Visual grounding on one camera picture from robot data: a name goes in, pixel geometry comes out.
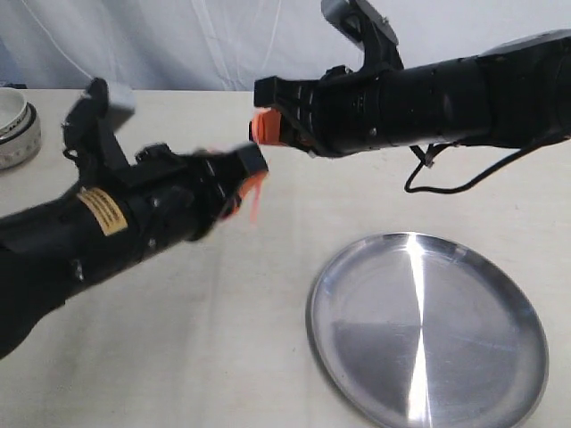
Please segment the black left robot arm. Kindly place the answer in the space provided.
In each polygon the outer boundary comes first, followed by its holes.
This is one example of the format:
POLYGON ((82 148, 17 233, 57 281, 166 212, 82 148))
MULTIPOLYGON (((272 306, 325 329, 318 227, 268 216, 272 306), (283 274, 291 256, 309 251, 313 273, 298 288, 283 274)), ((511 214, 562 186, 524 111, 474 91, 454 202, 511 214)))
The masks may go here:
POLYGON ((203 239, 268 170, 257 144, 176 154, 154 144, 100 182, 1 221, 1 352, 75 295, 203 239))

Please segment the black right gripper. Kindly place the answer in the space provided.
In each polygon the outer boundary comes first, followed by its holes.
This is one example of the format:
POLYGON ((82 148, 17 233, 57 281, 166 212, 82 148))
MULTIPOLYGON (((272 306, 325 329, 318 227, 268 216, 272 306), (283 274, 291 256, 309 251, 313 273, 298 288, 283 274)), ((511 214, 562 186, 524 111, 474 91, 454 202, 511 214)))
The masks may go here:
POLYGON ((319 79, 272 76, 254 82, 249 140, 318 157, 346 157, 384 147, 382 69, 336 66, 319 79))

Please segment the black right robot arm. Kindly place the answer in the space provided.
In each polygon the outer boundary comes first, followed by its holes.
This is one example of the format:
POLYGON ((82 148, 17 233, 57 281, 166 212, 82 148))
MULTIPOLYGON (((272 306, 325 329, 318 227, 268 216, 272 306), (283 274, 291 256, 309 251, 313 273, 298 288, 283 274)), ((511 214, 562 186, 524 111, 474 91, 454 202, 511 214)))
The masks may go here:
POLYGON ((485 53, 399 69, 379 62, 317 80, 254 85, 250 138, 340 158, 453 143, 521 149, 570 135, 570 33, 520 38, 485 53))

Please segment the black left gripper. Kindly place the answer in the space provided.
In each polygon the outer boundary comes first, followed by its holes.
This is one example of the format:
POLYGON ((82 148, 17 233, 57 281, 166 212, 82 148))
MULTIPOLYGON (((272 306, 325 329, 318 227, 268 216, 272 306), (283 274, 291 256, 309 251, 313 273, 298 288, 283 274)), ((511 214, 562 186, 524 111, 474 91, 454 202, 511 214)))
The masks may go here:
MULTIPOLYGON (((199 241, 219 223, 212 225, 207 219, 206 152, 177 154, 166 144, 154 144, 137 153, 136 171, 143 174, 144 181, 137 185, 135 195, 148 203, 148 213, 139 221, 144 243, 199 241)), ((221 219, 233 217, 251 194, 250 220, 255 221, 262 184, 263 176, 248 178, 221 219)))

